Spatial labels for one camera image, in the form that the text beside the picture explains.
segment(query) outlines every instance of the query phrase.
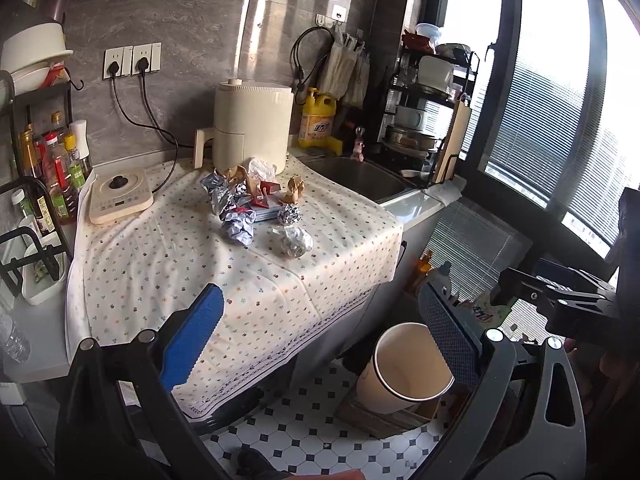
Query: tablecloth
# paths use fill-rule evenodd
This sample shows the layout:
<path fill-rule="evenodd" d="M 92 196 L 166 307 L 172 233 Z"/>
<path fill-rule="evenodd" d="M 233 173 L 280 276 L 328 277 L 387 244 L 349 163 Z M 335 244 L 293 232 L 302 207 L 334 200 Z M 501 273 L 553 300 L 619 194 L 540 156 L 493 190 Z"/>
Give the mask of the tablecloth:
<path fill-rule="evenodd" d="M 147 170 L 152 187 L 170 165 Z M 270 229 L 275 220 L 254 224 L 254 242 L 244 247 L 220 231 L 200 185 L 209 172 L 180 160 L 149 209 L 103 226 L 88 220 L 89 181 L 81 193 L 66 302 L 71 361 L 83 338 L 100 345 L 129 342 L 188 308 L 207 283 L 218 285 L 224 316 L 188 382 L 172 391 L 196 420 L 286 362 L 362 304 L 373 286 L 392 280 L 402 237 L 402 224 L 382 207 L 289 157 L 278 180 L 303 177 L 299 225 L 313 237 L 314 249 L 299 259 L 284 256 Z"/>

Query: window frame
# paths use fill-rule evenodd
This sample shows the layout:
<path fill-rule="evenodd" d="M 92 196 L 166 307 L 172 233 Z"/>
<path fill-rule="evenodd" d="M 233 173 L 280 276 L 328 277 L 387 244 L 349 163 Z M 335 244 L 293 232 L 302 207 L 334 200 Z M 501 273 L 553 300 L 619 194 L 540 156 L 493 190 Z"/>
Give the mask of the window frame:
<path fill-rule="evenodd" d="M 584 100 L 571 150 L 546 208 L 541 208 L 485 173 L 502 123 L 516 67 L 522 0 L 502 0 L 498 38 L 493 46 L 492 74 L 475 134 L 465 159 L 459 160 L 456 165 L 456 173 L 466 179 L 463 196 L 507 222 L 532 241 L 529 253 L 519 265 L 521 270 L 531 271 L 539 257 L 549 254 L 566 266 L 583 269 L 608 280 L 615 272 L 616 264 L 603 259 L 562 225 L 562 219 L 568 212 L 566 198 L 577 189 L 584 170 L 577 168 L 575 161 L 579 155 L 594 148 L 604 102 L 607 75 L 604 4 L 602 0 L 587 0 L 587 3 L 590 17 L 590 58 Z"/>

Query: small figurine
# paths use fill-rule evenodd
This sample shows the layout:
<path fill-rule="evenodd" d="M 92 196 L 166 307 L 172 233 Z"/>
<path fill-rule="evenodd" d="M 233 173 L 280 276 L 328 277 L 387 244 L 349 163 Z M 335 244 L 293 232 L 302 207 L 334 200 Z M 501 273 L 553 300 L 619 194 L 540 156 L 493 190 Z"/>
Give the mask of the small figurine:
<path fill-rule="evenodd" d="M 364 161 L 364 155 L 362 154 L 362 149 L 364 148 L 364 142 L 362 140 L 363 136 L 364 136 L 364 128 L 362 126 L 358 126 L 356 128 L 356 141 L 353 145 L 353 153 L 351 153 L 351 158 L 354 158 L 359 162 Z"/>

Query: stainless steel sink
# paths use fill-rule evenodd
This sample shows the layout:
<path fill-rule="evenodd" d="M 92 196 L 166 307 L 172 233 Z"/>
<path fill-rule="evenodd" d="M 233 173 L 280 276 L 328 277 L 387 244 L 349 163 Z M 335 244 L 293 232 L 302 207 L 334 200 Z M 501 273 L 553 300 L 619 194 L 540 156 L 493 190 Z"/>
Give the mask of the stainless steel sink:
<path fill-rule="evenodd" d="M 367 161 L 359 162 L 352 158 L 334 156 L 301 162 L 336 184 L 379 204 L 414 188 L 400 176 Z"/>

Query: water bottle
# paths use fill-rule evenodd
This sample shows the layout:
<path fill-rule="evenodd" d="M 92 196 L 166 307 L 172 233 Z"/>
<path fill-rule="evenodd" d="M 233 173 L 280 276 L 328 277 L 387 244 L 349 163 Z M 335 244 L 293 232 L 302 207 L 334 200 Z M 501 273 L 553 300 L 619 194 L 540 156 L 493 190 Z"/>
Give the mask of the water bottle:
<path fill-rule="evenodd" d="M 29 358 L 31 346 L 18 328 L 14 318 L 0 304 L 0 349 L 16 362 L 23 363 Z"/>

